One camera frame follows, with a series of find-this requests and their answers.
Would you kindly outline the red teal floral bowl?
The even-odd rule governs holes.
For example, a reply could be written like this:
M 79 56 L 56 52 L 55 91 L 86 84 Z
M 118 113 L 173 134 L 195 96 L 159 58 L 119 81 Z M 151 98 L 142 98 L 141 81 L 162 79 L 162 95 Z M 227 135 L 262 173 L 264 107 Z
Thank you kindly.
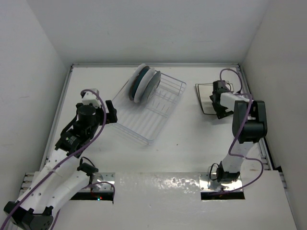
M 134 100 L 134 96 L 136 94 L 136 90 L 144 77 L 144 75 L 148 72 L 150 69 L 149 66 L 144 66 L 142 68 L 138 67 L 138 69 L 135 72 L 135 76 L 133 77 L 132 85 L 129 87 L 128 96 L 131 101 Z

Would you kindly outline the clear plastic dish rack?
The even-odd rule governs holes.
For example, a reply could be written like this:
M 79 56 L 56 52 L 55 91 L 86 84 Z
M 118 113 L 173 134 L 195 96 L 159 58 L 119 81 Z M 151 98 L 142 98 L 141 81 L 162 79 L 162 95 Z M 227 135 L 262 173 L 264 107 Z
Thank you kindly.
M 152 144 L 175 109 L 186 83 L 162 73 L 161 82 L 145 105 L 138 105 L 125 95 L 127 82 L 112 100 L 118 121 L 113 126 L 126 135 Z

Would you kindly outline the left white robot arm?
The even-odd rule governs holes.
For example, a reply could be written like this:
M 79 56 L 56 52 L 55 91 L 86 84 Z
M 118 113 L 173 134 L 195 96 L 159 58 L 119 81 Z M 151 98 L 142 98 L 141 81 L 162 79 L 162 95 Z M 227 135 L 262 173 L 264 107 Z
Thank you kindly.
M 47 163 L 28 189 L 4 207 L 6 222 L 23 230 L 47 230 L 61 207 L 84 188 L 92 188 L 99 169 L 80 156 L 106 124 L 117 122 L 112 101 L 76 104 L 75 117 L 64 127 Z

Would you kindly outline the square plate dark rim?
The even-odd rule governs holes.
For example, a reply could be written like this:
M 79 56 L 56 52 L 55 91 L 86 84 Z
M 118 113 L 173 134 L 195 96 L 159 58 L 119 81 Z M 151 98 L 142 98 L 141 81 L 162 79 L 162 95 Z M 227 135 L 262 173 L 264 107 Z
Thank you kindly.
M 238 97 L 229 92 L 219 81 L 196 84 L 195 89 L 203 114 L 215 115 L 218 119 L 233 114 Z
M 203 107 L 212 106 L 210 96 L 213 94 L 213 83 L 197 83 L 196 93 Z

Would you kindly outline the white round plate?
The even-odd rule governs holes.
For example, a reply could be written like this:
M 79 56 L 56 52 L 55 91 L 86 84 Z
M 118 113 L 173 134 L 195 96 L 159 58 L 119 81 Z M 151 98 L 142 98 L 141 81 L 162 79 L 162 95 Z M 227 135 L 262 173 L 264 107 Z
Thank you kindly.
M 147 65 L 146 64 L 141 64 L 138 67 L 142 68 L 144 66 L 147 66 Z M 133 77 L 135 76 L 135 72 L 133 73 L 133 75 L 128 80 L 127 87 L 126 87 L 126 94 L 127 94 L 127 96 L 128 96 L 129 87 L 132 85 L 132 81 L 133 81 Z M 135 103 L 139 103 L 141 101 L 141 98 L 142 98 L 142 95 L 144 93 L 144 90 L 145 90 L 147 84 L 149 83 L 149 81 L 154 76 L 154 74 L 155 74 L 155 69 L 150 67 L 148 72 L 142 78 L 142 80 L 141 80 L 141 82 L 140 82 L 140 84 L 139 84 L 139 86 L 138 86 L 138 88 L 136 90 L 136 94 L 135 94 L 134 100 L 133 100 Z

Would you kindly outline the blue floral round plate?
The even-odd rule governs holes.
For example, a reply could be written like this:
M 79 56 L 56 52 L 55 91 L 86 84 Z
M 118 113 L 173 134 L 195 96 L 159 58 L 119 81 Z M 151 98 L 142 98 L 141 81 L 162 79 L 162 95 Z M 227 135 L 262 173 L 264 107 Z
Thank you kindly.
M 146 104 L 154 95 L 161 81 L 161 72 L 157 71 L 147 84 L 141 98 L 141 104 Z

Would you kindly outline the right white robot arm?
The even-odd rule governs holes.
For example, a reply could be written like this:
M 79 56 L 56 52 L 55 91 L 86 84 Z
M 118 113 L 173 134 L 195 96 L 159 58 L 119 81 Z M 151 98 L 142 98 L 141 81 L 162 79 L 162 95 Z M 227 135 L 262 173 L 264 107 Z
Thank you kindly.
M 217 118 L 233 116 L 234 139 L 216 170 L 217 182 L 231 183 L 238 180 L 244 160 L 255 160 L 247 157 L 248 152 L 267 135 L 266 106 L 264 101 L 254 100 L 250 93 L 230 91 L 224 80 L 213 82 L 210 99 Z

